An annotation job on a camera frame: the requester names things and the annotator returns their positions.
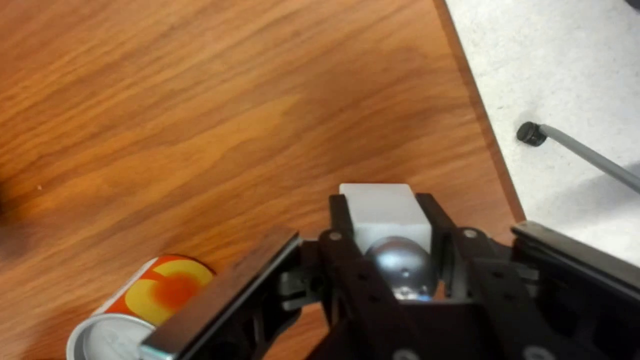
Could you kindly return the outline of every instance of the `wood grain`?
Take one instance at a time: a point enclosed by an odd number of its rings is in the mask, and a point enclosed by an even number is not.
[[[0,358],[62,358],[158,254],[225,269],[317,236],[340,181],[409,181],[508,237],[510,190],[443,2],[0,4]],[[319,308],[273,358],[324,334]]]

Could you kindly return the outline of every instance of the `orange label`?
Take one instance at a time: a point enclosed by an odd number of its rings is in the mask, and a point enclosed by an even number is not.
[[[107,312],[143,318],[155,326],[194,298],[214,271],[185,255],[158,255]]]

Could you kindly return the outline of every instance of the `metal rod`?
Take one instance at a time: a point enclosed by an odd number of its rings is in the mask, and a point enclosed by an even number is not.
[[[610,173],[619,181],[627,183],[634,192],[640,194],[640,177],[628,171],[627,168],[619,165],[616,162],[605,158],[602,153],[595,152],[587,144],[578,141],[576,137],[561,131],[559,128],[547,126],[547,123],[534,123],[527,122],[518,130],[518,140],[531,144],[531,146],[541,146],[544,140],[552,137],[561,141],[565,148],[572,150],[576,156],[585,158],[592,165],[601,168],[602,171]]]

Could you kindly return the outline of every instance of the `can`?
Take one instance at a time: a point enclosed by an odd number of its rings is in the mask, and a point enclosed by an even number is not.
[[[135,360],[138,344],[194,298],[214,271],[187,255],[146,262],[111,299],[81,322],[68,342],[68,360]]]

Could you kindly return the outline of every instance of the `white block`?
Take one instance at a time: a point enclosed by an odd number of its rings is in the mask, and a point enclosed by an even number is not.
[[[340,194],[346,195],[363,254],[391,236],[414,240],[430,251],[433,223],[409,183],[340,183]]]

